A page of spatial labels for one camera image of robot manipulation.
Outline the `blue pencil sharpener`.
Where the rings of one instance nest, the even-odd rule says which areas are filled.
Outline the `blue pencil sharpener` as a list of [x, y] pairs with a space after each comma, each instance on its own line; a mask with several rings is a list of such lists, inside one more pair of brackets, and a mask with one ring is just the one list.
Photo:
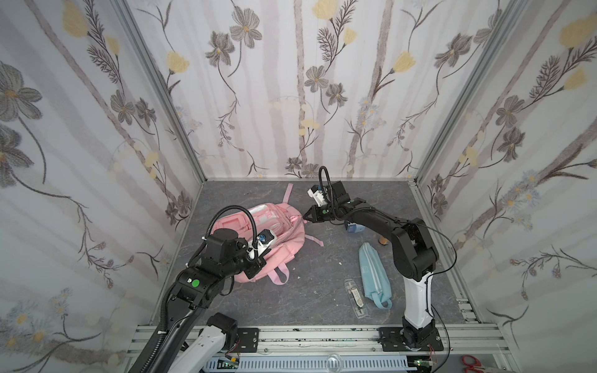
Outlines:
[[363, 233], [365, 231], [365, 226], [357, 223], [345, 222], [345, 230], [347, 233]]

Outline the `pink school backpack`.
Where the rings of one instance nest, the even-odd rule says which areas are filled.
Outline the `pink school backpack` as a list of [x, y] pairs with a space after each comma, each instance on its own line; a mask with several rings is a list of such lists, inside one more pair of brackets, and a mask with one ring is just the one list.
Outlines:
[[289, 204], [292, 189], [293, 185], [289, 183], [279, 204], [265, 203], [250, 208], [250, 215], [240, 211], [215, 220], [211, 232], [228, 228], [248, 243], [252, 243], [253, 236], [258, 239], [258, 253], [264, 259], [264, 266], [252, 275], [237, 274], [236, 282], [255, 282], [268, 277], [272, 283], [283, 285], [289, 279], [287, 263], [295, 258], [306, 240], [323, 245], [321, 240], [306, 234], [306, 220], [298, 209]]

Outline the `light blue pencil case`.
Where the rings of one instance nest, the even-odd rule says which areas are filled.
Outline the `light blue pencil case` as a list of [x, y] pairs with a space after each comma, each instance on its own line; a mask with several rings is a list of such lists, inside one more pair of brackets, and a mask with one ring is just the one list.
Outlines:
[[391, 309], [392, 289], [378, 252], [365, 242], [359, 248], [359, 267], [364, 295], [373, 301], [378, 309]]

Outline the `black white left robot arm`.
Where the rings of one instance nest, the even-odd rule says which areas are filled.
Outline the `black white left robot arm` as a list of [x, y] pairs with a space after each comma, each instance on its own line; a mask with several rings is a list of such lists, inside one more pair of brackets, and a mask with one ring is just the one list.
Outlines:
[[[232, 210], [241, 211], [249, 219], [249, 239], [231, 228], [215, 228], [217, 220]], [[264, 256], [276, 239], [270, 229], [257, 229], [255, 218], [246, 208], [222, 208], [209, 223], [188, 266], [163, 296], [158, 326], [130, 371], [169, 371], [197, 320], [222, 294], [225, 282], [242, 272], [249, 278], [256, 275], [265, 266]]]

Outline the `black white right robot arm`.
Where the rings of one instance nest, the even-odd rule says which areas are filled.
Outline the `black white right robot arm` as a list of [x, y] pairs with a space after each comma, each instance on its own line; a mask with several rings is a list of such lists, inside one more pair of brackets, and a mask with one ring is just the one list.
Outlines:
[[400, 338], [409, 350], [427, 347], [438, 336], [436, 316], [432, 314], [431, 286], [439, 254], [428, 227], [421, 219], [393, 217], [361, 198], [351, 198], [342, 182], [331, 182], [325, 166], [308, 194], [315, 200], [303, 219], [312, 223], [354, 223], [385, 239], [393, 250], [393, 262], [403, 276], [406, 307]]

